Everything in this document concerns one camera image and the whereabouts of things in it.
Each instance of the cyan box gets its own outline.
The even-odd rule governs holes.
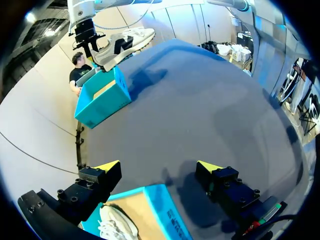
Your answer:
[[[99,71],[82,86],[74,117],[93,129],[129,103],[125,76],[116,66],[109,72]]]
[[[157,185],[150,185],[150,186],[143,186],[139,187],[130,191],[118,193],[115,195],[111,195],[106,202],[115,201],[123,198],[130,198],[134,195],[143,193],[148,207],[152,211],[152,214],[159,225],[161,232],[163,233],[165,239],[167,240],[192,240],[184,221],[182,220],[174,201],[171,198],[170,193],[166,185],[164,184],[157,184]],[[135,208],[134,205],[129,205],[129,201],[127,205],[130,208]],[[99,222],[102,221],[100,208],[103,206],[102,203],[99,203],[98,206],[95,208],[93,213],[87,219],[87,221],[83,221],[82,226],[85,231],[91,233],[96,236],[100,235],[100,230],[98,227],[100,226]],[[145,211],[141,211],[140,215],[137,215],[140,219],[144,219],[141,216]]]

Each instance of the ceiling light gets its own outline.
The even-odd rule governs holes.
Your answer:
[[[45,33],[44,33],[44,35],[46,36],[46,37],[52,37],[52,36],[54,36],[56,34],[56,32],[55,31],[52,31],[51,29],[48,29],[47,31],[45,31]]]
[[[36,16],[32,12],[28,12],[25,15],[25,19],[31,24],[34,24],[36,22],[36,20],[37,20]]]

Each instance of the white bag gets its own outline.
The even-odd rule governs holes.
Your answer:
[[[227,56],[232,51],[232,49],[229,45],[217,44],[216,47],[219,50],[219,54],[222,56]]]

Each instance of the black t-shirt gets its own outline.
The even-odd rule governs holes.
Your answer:
[[[81,68],[74,68],[70,72],[70,77],[69,77],[69,83],[71,81],[78,81],[83,75],[85,75],[87,72],[89,72],[92,69],[89,65],[85,64]]]

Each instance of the black bracket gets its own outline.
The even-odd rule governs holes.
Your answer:
[[[77,146],[81,146],[81,144],[83,144],[85,142],[85,140],[83,139],[83,138],[81,138],[80,140],[77,140],[76,142],[75,142],[75,144],[77,145]]]
[[[79,129],[76,130],[76,134],[77,134],[77,135],[78,135],[78,134],[81,134],[84,130],[85,130],[85,127],[82,126],[80,130],[79,130]]]

